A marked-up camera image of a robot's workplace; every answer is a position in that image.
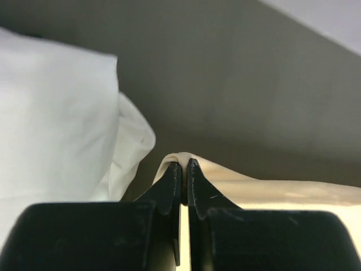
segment gray wall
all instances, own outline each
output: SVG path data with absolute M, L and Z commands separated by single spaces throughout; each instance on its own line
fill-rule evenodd
M 121 90 L 174 138 L 157 159 L 359 183 L 361 58 L 257 1 L 0 0 L 0 25 L 118 55 Z

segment cream cloth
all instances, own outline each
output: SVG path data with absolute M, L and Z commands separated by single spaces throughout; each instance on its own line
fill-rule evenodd
M 243 209 L 319 210 L 336 214 L 348 229 L 360 257 L 361 188 L 324 182 L 258 180 L 187 152 L 167 155 L 155 181 L 174 161 L 182 166 L 185 174 L 190 158 L 197 159 L 205 177 Z M 181 207 L 181 266 L 177 270 L 190 269 L 187 211 Z

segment scratch mark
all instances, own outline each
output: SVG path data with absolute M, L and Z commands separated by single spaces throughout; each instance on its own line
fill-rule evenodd
M 244 219 L 243 217 L 241 217 L 241 216 L 237 216 L 237 215 L 235 215 L 235 214 L 233 214 L 232 212 L 229 212 L 229 211 L 227 211 L 227 210 L 223 210 L 223 212 L 224 212 L 225 214 L 227 214 L 228 216 L 232 217 L 232 218 L 235 219 L 235 220 L 238 220 L 238 221 L 241 221 L 241 222 L 245 222 L 245 219 Z
M 292 222 L 292 223 L 294 223 L 296 226 L 298 226 L 298 225 L 300 225 L 300 223 L 298 223 L 298 221 L 296 220 L 296 219 L 294 219 L 294 218 L 292 218 L 292 217 L 288 217 L 288 219 Z

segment white pillow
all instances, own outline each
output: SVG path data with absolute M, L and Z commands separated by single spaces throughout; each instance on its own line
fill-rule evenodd
M 116 64 L 0 28 L 0 247 L 32 203 L 124 194 L 155 136 L 119 94 Z

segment white fabric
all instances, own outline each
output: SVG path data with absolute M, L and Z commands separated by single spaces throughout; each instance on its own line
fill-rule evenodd
M 179 162 L 185 173 L 190 158 L 197 159 L 204 176 L 243 209 L 334 213 L 349 231 L 361 259 L 361 188 L 324 182 L 258 180 L 187 152 L 167 155 L 160 164 L 155 181 L 159 180 L 172 161 Z M 181 206 L 179 271 L 190 270 L 187 211 L 186 207 Z
M 155 136 L 118 92 L 116 65 L 0 28 L 0 248 L 32 203 L 124 194 Z

